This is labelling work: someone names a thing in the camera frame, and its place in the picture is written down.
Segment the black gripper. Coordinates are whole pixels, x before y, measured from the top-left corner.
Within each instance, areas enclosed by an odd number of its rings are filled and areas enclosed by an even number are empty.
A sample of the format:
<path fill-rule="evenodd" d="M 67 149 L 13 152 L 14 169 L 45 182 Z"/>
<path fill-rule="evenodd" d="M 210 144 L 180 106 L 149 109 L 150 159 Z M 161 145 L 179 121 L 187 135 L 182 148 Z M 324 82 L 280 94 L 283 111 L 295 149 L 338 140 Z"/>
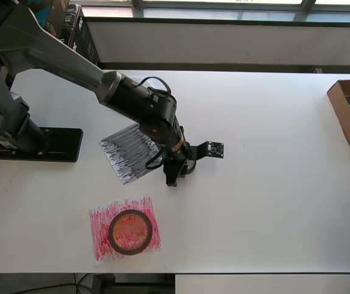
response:
<path fill-rule="evenodd" d="M 165 182 L 169 187 L 177 187 L 177 179 L 185 178 L 193 172 L 193 161 L 189 159 L 175 160 L 172 157 L 166 157 L 163 160 L 163 172 Z"/>

